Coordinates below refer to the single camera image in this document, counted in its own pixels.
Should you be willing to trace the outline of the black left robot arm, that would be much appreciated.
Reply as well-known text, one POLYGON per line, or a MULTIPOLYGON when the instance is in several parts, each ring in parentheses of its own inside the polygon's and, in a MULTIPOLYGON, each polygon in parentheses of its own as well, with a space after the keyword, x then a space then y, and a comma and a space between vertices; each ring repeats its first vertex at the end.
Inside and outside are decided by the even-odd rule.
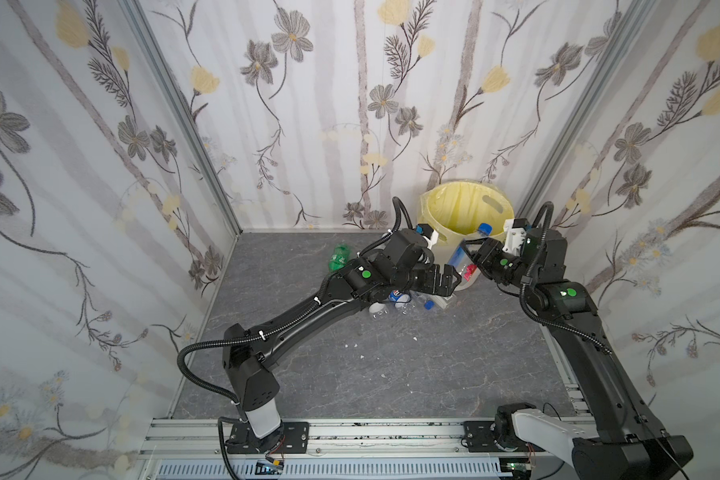
POLYGON ((285 435, 276 406, 280 385, 274 376, 279 360, 334 323, 384 304, 393 292, 449 297, 461 282, 451 265, 441 266, 431 250, 435 230, 414 224, 398 197, 392 200, 395 222, 381 238, 362 249, 341 268, 328 273, 315 293, 275 318, 245 329, 232 326, 222 340, 190 344, 177 354, 177 367, 194 385, 225 397, 236 408, 256 452, 276 449, 285 435), (229 387, 194 374, 188 355, 219 349, 229 387))

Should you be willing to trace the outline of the clear bottle blue cap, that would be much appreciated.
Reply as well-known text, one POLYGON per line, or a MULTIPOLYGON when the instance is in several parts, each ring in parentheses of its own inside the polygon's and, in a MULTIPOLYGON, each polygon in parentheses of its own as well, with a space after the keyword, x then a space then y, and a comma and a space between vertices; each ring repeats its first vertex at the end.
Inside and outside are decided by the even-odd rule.
POLYGON ((483 238, 489 237, 492 233, 493 227, 490 224, 481 223, 475 232, 462 239, 447 261, 447 264, 461 276, 460 289, 471 286, 479 275, 478 267, 470 257, 471 245, 480 244, 483 238))

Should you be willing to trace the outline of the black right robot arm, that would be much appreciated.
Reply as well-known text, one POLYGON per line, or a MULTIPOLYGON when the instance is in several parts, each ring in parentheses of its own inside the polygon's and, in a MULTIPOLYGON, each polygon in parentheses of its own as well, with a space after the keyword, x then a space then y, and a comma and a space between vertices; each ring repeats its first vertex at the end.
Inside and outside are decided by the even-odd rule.
POLYGON ((595 422, 584 430, 529 404, 502 406, 494 437, 532 444, 570 465, 581 479, 671 479, 693 457, 683 435, 669 434, 650 410, 607 339, 586 288, 565 277, 567 241, 555 230, 527 231, 518 254, 495 239, 461 244, 480 272, 518 288, 523 312, 562 349, 595 422))

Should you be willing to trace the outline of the dark green bottle yellow cap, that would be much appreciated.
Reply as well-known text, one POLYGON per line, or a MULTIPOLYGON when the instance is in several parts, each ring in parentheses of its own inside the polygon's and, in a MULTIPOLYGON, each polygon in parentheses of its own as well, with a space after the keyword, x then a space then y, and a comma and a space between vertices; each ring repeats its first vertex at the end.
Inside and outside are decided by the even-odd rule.
POLYGON ((333 250, 333 253, 328 263, 328 268, 331 272, 340 270, 341 268, 346 266, 350 259, 350 247, 345 243, 339 244, 333 250))

